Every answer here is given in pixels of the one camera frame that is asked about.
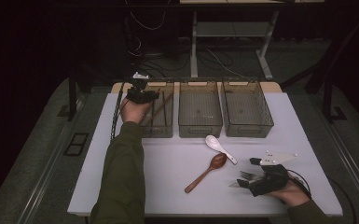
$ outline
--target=gray floor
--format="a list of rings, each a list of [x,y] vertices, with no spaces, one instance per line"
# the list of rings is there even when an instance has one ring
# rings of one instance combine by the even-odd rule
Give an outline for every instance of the gray floor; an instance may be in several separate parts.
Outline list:
[[[159,57],[153,52],[141,68],[154,77],[189,77],[188,42],[181,41],[183,54],[177,59]],[[259,77],[263,80],[255,50],[260,40],[202,41],[199,43],[199,77],[237,76]],[[304,40],[272,42],[267,61],[275,82],[283,82],[316,63],[329,46],[328,41]],[[217,62],[231,70],[229,72]],[[339,106],[347,120],[326,123],[320,113],[321,92],[308,95],[303,91],[307,79],[285,89],[311,142],[314,152],[327,176],[348,192],[359,223],[359,190],[356,179],[340,157],[343,144],[359,168],[359,114],[339,89],[334,89],[333,106]],[[83,217],[66,212],[77,177],[87,155],[95,126],[104,105],[109,87],[96,87],[91,94],[78,100],[79,112],[72,122],[60,117],[68,105],[67,81],[51,96],[45,111],[35,125],[7,180],[0,189],[0,223],[85,223]],[[88,133],[85,150],[78,157],[63,156],[74,133]],[[352,210],[343,192],[332,183],[343,207],[340,223],[352,223]],[[272,223],[290,223],[287,217],[271,218]],[[148,219],[147,223],[256,223],[254,220],[235,219]]]

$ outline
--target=wooden spoon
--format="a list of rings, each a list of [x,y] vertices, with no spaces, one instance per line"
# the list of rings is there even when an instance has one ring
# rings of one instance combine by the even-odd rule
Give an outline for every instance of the wooden spoon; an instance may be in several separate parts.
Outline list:
[[[191,183],[189,186],[187,186],[187,188],[185,188],[185,192],[189,193],[191,190],[193,190],[201,182],[201,180],[206,175],[208,175],[208,173],[210,171],[219,169],[222,166],[224,166],[227,158],[228,158],[228,156],[225,153],[219,153],[219,154],[215,155],[211,160],[211,164],[209,165],[209,168],[202,175],[200,175],[196,180],[194,180],[193,183]]]

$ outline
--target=table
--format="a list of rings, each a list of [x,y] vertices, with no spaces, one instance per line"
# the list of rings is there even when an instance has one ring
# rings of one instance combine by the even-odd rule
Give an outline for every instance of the table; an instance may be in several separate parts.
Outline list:
[[[286,207],[276,199],[269,196],[253,197],[248,189],[229,187],[240,177],[240,171],[261,174],[261,168],[251,165],[248,159],[262,158],[266,150],[297,153],[298,158],[284,166],[307,179],[314,201],[326,214],[342,215],[338,199],[312,151],[287,94],[279,92],[276,83],[262,83],[262,88],[275,123],[267,138],[226,137],[223,126],[219,141],[238,160],[238,164],[227,161],[223,168],[211,171],[189,194],[184,192],[185,187],[208,168],[217,152],[209,149],[202,138],[179,137],[179,97],[178,94],[174,95],[173,138],[143,139],[147,216],[284,216]],[[116,101],[116,93],[106,97],[68,213],[87,217],[97,201]],[[121,123],[121,120],[117,123],[117,133]]]
[[[302,4],[304,2],[323,3],[324,0],[296,0],[295,4]],[[180,4],[254,4],[254,3],[277,3],[271,0],[180,0]],[[261,49],[255,53],[262,68],[262,72],[266,80],[272,80],[273,76],[269,70],[269,64],[265,58],[272,33],[275,28],[275,23],[278,19],[279,10],[272,13],[270,21],[253,21],[253,22],[198,22],[197,11],[193,15],[193,32],[190,68],[191,76],[198,76],[196,45],[198,36],[263,36],[264,41]]]

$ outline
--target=green sleeve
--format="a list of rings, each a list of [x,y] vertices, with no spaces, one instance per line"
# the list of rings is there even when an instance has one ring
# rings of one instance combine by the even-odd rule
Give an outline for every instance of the green sleeve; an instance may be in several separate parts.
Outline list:
[[[331,217],[328,217],[319,206],[310,200],[302,205],[288,209],[292,224],[333,224]]]
[[[91,224],[144,223],[145,176],[142,129],[125,122],[110,143],[98,201],[91,211]]]

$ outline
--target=hand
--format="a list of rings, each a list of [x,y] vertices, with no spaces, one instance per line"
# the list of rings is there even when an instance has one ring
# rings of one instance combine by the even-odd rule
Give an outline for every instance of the hand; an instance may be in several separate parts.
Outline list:
[[[133,101],[124,98],[120,104],[120,115],[123,122],[132,121],[139,123],[149,110],[152,103],[136,104]]]
[[[310,200],[301,188],[290,179],[283,189],[275,190],[267,195],[278,198],[291,207],[301,205]]]

